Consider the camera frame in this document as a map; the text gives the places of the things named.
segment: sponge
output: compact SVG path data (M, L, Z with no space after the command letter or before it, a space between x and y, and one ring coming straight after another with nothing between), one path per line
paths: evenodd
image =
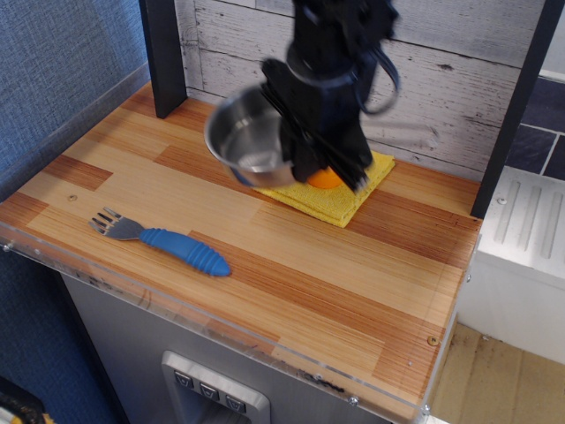
M276 189L256 188L256 190L321 221L345 228L369 194L394 166L393 156L373 152L373 164L366 172L369 184L357 194L345 184L324 189L296 183Z

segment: black robotic arm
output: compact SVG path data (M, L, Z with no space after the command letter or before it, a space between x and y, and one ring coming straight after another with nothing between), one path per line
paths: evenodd
M282 115L280 138L293 176L305 182L330 166L353 191L366 185L372 156L359 122L377 65L397 84L380 50L397 17L389 0L294 0L286 63L269 58L263 94Z

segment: blue fork handle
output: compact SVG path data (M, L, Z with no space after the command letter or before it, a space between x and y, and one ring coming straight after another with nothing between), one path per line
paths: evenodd
M151 247L174 254L210 276L228 276L231 272L230 265L212 247L184 234L149 228L141 232L139 239Z

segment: button panel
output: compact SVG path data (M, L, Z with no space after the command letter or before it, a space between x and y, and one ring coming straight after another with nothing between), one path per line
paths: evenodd
M207 411L211 416L220 413L230 422L271 424L270 403L257 390L171 351L163 354L161 365L170 400L182 422L193 422L194 402L198 403L197 397L201 397L200 402L206 404L204 399L208 399L222 406L210 405ZM186 389L197 396L186 393Z

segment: stainless steel bowl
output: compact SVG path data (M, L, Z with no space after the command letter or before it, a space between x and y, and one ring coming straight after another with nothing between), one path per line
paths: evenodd
M252 187L287 186L295 182L292 163L283 160L279 139L281 116L259 86L224 101L206 122L206 144L239 182Z

